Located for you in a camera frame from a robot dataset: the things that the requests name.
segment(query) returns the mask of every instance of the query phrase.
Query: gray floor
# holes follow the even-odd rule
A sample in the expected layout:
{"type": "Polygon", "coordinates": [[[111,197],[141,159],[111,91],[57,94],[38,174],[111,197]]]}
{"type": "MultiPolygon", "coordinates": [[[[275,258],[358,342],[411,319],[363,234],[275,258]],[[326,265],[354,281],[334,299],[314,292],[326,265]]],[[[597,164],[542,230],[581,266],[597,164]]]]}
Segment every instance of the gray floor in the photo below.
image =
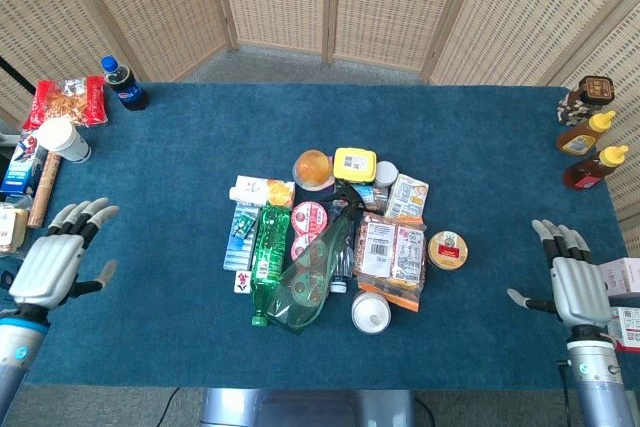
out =
{"type": "MultiPolygon", "coordinates": [[[[217,56],[184,81],[416,84],[418,77],[351,62],[339,61],[327,66],[317,56],[246,47],[217,56]]],[[[170,393],[171,389],[163,388],[25,385],[6,425],[153,427],[170,393]]],[[[561,392],[426,392],[419,395],[430,406],[439,426],[566,425],[561,392]]],[[[202,389],[181,389],[163,425],[196,426],[201,404],[202,389]]],[[[574,397],[574,426],[582,425],[576,409],[574,397]]],[[[417,415],[420,427],[430,425],[419,406],[417,415]]]]}

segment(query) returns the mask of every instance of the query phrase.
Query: cardboard box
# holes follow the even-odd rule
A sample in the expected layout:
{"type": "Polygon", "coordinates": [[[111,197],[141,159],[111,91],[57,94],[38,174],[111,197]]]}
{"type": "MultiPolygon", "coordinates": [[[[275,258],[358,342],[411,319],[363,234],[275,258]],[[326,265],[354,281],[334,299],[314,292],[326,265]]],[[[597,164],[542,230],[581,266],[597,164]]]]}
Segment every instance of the cardboard box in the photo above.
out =
{"type": "Polygon", "coordinates": [[[38,188],[47,150],[38,146],[33,133],[23,132],[13,152],[0,192],[33,195],[38,188]]]}
{"type": "Polygon", "coordinates": [[[600,273],[609,297],[640,297],[640,259],[624,257],[607,262],[600,266],[600,273]]]}
{"type": "Polygon", "coordinates": [[[640,353],[640,309],[611,307],[609,335],[618,341],[617,350],[640,353]]]}

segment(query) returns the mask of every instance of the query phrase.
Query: blue table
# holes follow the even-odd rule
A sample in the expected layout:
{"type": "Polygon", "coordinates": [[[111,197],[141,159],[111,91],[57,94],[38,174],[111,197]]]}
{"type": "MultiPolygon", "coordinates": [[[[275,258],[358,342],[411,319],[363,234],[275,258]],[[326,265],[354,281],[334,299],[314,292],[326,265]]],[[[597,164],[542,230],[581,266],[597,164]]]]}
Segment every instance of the blue table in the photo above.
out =
{"type": "MultiPolygon", "coordinates": [[[[108,196],[122,207],[82,272],[120,266],[102,293],[70,301],[31,382],[299,389],[551,389],[568,332],[505,290],[550,296],[533,218],[579,230],[596,262],[626,253],[604,183],[572,192],[575,158],[554,149],[565,90],[528,87],[149,84],[146,111],[108,95],[109,124],[82,134],[51,214],[108,196]],[[429,268],[419,313],[392,306],[378,336],[351,323],[355,288],[332,295],[301,335],[250,325],[248,296],[222,270],[236,175],[290,179],[309,148],[357,146],[429,182],[427,234],[453,230],[464,268],[429,268]]],[[[621,354],[628,387],[637,357],[621,354]]]]}

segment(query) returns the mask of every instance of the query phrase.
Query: green bottle cap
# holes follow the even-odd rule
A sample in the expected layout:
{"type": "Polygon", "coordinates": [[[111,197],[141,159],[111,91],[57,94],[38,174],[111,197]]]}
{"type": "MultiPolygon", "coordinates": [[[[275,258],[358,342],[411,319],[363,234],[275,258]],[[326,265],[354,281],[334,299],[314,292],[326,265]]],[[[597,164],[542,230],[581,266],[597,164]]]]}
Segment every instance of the green bottle cap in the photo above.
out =
{"type": "Polygon", "coordinates": [[[266,327],[268,323],[267,318],[261,315],[254,315],[251,317],[251,325],[255,327],[266,327]]]}

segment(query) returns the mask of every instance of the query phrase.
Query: green plastic bottle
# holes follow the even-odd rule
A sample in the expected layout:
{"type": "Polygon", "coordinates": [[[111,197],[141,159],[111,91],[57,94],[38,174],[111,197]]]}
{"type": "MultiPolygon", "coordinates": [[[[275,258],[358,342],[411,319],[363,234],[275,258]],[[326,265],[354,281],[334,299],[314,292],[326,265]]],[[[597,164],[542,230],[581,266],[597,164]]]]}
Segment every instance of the green plastic bottle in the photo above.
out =
{"type": "Polygon", "coordinates": [[[253,266],[251,268],[251,296],[254,314],[251,325],[267,325],[269,300],[280,285],[280,274],[286,251],[287,230],[291,211],[267,203],[260,214],[253,266]]]}

